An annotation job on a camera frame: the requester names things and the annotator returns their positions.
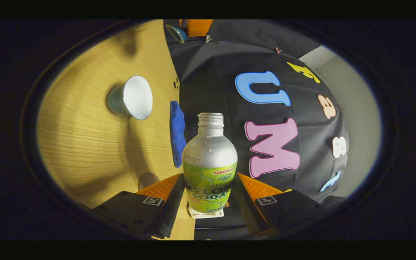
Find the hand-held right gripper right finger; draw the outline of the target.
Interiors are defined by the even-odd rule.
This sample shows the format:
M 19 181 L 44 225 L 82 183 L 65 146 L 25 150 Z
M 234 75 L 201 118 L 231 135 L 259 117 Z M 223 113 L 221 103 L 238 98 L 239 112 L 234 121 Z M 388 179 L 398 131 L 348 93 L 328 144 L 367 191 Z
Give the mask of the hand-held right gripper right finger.
M 300 191 L 281 191 L 241 173 L 231 184 L 255 240 L 296 239 L 326 215 L 325 206 Z

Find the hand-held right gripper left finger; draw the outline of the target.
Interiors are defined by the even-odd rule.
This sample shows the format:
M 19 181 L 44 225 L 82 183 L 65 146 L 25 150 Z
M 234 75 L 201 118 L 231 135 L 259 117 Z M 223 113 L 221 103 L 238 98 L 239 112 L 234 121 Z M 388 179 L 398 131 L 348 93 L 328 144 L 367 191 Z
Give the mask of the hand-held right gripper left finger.
M 80 206 L 126 235 L 170 238 L 184 191 L 180 173 L 138 192 L 121 191 L 93 208 Z

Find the silver green-label water bottle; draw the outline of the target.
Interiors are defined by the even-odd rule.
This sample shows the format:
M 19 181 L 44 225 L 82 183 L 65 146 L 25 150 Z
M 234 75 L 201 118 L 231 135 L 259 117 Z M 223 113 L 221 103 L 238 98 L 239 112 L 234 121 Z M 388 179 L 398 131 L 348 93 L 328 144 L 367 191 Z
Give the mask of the silver green-label water bottle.
M 237 162 L 237 151 L 224 136 L 223 114 L 200 113 L 198 134 L 183 151 L 183 177 L 192 210 L 217 214 L 226 207 Z

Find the teal teacup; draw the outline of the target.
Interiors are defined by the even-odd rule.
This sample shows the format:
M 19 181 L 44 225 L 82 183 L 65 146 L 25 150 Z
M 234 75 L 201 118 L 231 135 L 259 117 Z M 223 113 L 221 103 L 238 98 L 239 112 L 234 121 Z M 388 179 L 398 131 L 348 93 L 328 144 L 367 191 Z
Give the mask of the teal teacup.
M 146 120 L 152 113 L 152 89 L 147 79 L 134 75 L 109 91 L 106 104 L 117 116 Z

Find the white toaster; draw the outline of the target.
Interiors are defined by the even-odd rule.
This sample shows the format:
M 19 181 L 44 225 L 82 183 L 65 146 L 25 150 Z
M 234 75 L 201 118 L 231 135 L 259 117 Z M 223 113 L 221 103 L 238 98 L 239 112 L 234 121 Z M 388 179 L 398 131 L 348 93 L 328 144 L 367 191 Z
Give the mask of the white toaster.
M 187 211 L 190 217 L 193 219 L 208 219 L 208 218 L 224 217 L 224 209 L 210 212 L 210 213 L 203 213 L 200 211 L 195 211 L 189 204 L 187 204 Z

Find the black backdrop cloth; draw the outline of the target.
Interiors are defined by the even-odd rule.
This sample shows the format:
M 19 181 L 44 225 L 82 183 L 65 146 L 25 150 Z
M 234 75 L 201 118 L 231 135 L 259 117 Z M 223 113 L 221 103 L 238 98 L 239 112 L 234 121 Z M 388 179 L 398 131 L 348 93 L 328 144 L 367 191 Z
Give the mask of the black backdrop cloth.
M 348 130 L 325 80 L 300 60 L 320 43 L 269 20 L 216 19 L 208 33 L 209 43 L 206 37 L 168 41 L 186 140 L 198 132 L 199 113 L 222 113 L 238 173 L 300 191 L 325 206 L 328 217 L 324 202 L 337 184 L 321 188 L 338 172 L 342 179 L 348 161 L 347 155 L 333 157 L 332 140 L 347 139 Z M 324 217 L 293 240 L 327 238 Z

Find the blue folded towel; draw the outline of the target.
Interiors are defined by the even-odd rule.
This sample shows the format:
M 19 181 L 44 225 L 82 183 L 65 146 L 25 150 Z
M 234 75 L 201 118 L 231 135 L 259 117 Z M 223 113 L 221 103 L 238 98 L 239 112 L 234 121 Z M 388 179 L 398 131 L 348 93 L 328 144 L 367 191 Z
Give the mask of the blue folded towel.
M 172 157 L 175 167 L 180 168 L 183 164 L 183 150 L 186 147 L 185 115 L 177 101 L 170 102 L 170 143 Z

